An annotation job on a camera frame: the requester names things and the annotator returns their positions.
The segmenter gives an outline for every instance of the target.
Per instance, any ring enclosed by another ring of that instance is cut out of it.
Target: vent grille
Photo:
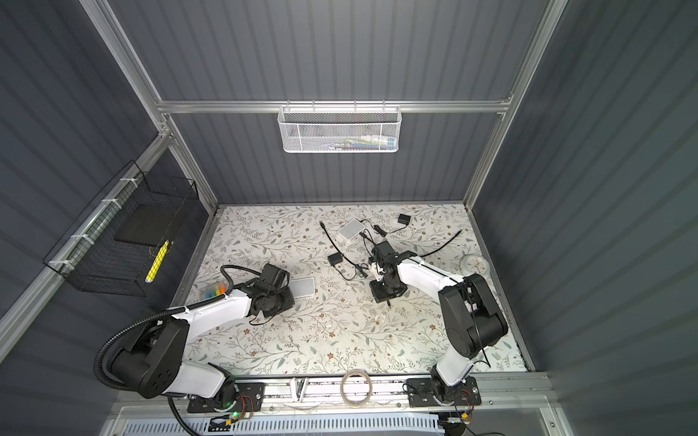
[[[442,435],[438,427],[438,417],[427,413],[395,412],[375,414],[336,414],[317,416],[254,416],[234,424],[227,432],[209,432],[211,418],[185,419],[194,431],[202,435],[282,435],[285,433],[332,432],[358,433],[361,431],[395,432],[416,431]],[[124,436],[168,435],[186,436],[184,429],[174,418],[129,419]]]

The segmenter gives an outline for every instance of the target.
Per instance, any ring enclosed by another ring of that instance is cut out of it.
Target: tape roll
[[[344,384],[346,383],[347,379],[349,377],[354,377],[355,375],[360,375],[369,383],[369,392],[367,393],[366,397],[360,401],[351,401],[349,398],[347,398],[347,395],[344,393]],[[373,393],[373,384],[371,383],[371,378],[368,374],[366,374],[366,371],[351,370],[348,373],[346,373],[344,377],[342,377],[342,381],[339,384],[339,393],[342,395],[342,400],[344,400],[344,402],[347,405],[351,407],[361,407],[369,401],[369,399],[371,398],[371,394]]]

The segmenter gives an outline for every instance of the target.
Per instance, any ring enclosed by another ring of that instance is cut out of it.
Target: floral tablecloth
[[[391,308],[376,303],[370,278],[347,282],[329,265],[327,256],[334,249],[319,225],[324,221],[334,237],[353,218],[367,218],[391,231],[402,227],[397,223],[400,213],[412,220],[404,230],[388,235],[398,252],[429,252],[463,230],[427,260],[458,272],[465,254],[481,253],[461,204],[225,208],[187,303],[202,299],[203,288],[222,279],[222,264],[261,270],[269,262],[289,271],[292,279],[314,277],[315,295],[297,299],[293,309],[263,326],[251,326],[248,319],[220,325],[187,344],[184,358],[217,363],[234,374],[341,374],[354,368],[370,373],[428,371],[448,346],[438,304],[415,288],[391,300]],[[367,262],[362,240],[355,239],[343,251],[356,263]],[[352,277],[347,262],[339,266]],[[242,271],[231,271],[231,276],[236,283],[251,277]],[[487,355],[492,368],[478,363],[474,371],[526,370],[511,333]]]

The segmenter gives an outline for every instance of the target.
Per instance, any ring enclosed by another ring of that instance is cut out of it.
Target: white mesh basket
[[[288,153],[393,153],[401,123],[399,107],[381,112],[279,110],[283,150]]]

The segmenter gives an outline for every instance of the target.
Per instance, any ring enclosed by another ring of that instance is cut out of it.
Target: black connector
[[[358,266],[355,266],[356,269],[356,274],[359,274],[361,277],[366,278],[369,275],[366,274],[366,272],[363,270],[363,268],[359,268]]]
[[[329,260],[330,266],[335,266],[337,264],[340,264],[342,262],[342,259],[343,259],[342,253],[339,253],[339,252],[327,256],[327,260]]]
[[[381,228],[378,226],[378,224],[374,224],[374,225],[373,225],[373,229],[376,231],[376,233],[378,233],[380,236],[382,236],[382,237],[384,237],[384,238],[385,238],[385,235],[388,234],[385,230],[381,229]]]

